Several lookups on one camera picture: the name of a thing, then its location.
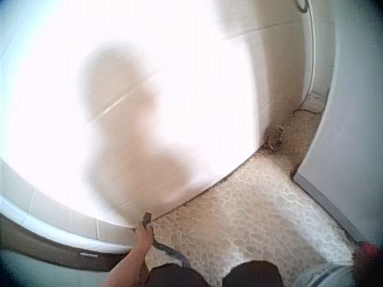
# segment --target dark clothing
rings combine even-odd
[[[283,287],[278,267],[267,261],[250,261],[233,268],[222,280],[223,287]],[[195,270],[176,264],[153,268],[145,287],[207,287],[209,284]]]

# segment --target human arm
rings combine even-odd
[[[136,246],[109,273],[102,287],[131,287],[139,282],[139,274],[145,264],[145,256],[153,243],[150,224],[139,223],[135,231]]]

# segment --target white tiled wall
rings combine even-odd
[[[331,0],[311,0],[315,22],[315,76],[312,89],[326,95],[330,88],[335,57],[335,24]]]
[[[132,227],[198,195],[308,90],[309,19],[292,1],[60,2],[40,16],[11,29],[23,49],[4,38],[0,153],[39,191],[30,213],[79,236],[121,242],[130,231],[102,221]]]

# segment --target human hand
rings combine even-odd
[[[140,222],[135,230],[136,249],[147,253],[153,244],[153,227],[148,224],[146,228]]]

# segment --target bathroom floor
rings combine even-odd
[[[311,94],[302,108],[321,111]],[[297,111],[284,126],[277,152],[257,151],[225,180],[153,222],[156,238],[183,253],[212,286],[234,266],[252,260],[276,264],[285,286],[308,267],[351,259],[353,243],[292,180],[321,114]],[[151,249],[149,268],[175,262]]]

